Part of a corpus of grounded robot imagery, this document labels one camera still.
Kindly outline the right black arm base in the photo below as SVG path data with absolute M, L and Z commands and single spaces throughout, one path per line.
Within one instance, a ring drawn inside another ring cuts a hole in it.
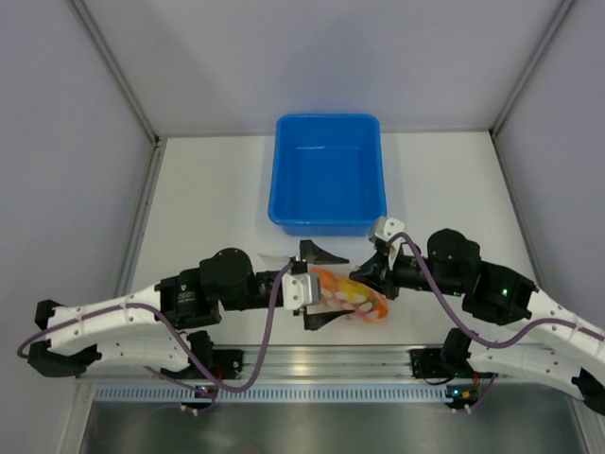
M 419 348 L 409 351 L 412 374 L 420 379 L 450 379 L 458 374 L 455 366 L 441 357 L 440 348 Z

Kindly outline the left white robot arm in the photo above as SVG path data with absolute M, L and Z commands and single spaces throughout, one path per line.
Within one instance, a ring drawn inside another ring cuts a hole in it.
M 321 300 L 320 278 L 311 268 L 348 262 L 303 240 L 285 270 L 255 271 L 244 251 L 223 249 L 195 268 L 118 298 L 87 306 L 39 302 L 39 331 L 17 355 L 46 377 L 143 366 L 176 380 L 234 379 L 242 352 L 216 350 L 207 327 L 219 324 L 224 311 L 264 309 L 271 328 L 275 310 L 283 308 L 301 315 L 306 330 L 318 330 L 343 313 L 308 313 Z

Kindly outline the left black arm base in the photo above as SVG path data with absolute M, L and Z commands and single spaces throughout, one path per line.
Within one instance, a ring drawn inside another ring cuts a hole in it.
M 238 348 L 206 349 L 196 357 L 208 371 L 220 380 L 239 378 L 244 363 L 244 351 Z

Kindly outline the orange fake fruit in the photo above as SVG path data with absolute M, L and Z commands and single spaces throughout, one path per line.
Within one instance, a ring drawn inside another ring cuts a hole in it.
M 319 277 L 323 296 L 332 298 L 336 295 L 339 278 L 334 272 L 320 267 L 313 267 L 310 271 Z

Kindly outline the yellow fake fruit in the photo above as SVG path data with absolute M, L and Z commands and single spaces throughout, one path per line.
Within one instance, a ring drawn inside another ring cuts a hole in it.
M 352 305 L 362 305 L 371 299 L 372 291 L 351 279 L 341 279 L 338 281 L 336 297 Z

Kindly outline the clear zip top bag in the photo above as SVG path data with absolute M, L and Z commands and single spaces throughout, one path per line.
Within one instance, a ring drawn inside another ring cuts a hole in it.
M 354 270 L 347 259 L 311 257 L 306 271 L 290 271 L 280 280 L 285 291 L 283 308 L 301 315 L 303 329 L 318 331 L 339 317 L 365 323 L 382 323 L 389 314 L 384 295 L 349 277 Z

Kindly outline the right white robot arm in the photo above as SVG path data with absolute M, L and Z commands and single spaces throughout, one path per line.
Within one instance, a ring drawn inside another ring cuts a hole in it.
M 521 273 L 483 260 L 479 245 L 442 229 L 421 253 L 404 232 L 373 233 L 374 255 L 350 275 L 387 299 L 430 291 L 454 323 L 441 347 L 451 375 L 515 376 L 604 411 L 604 331 Z

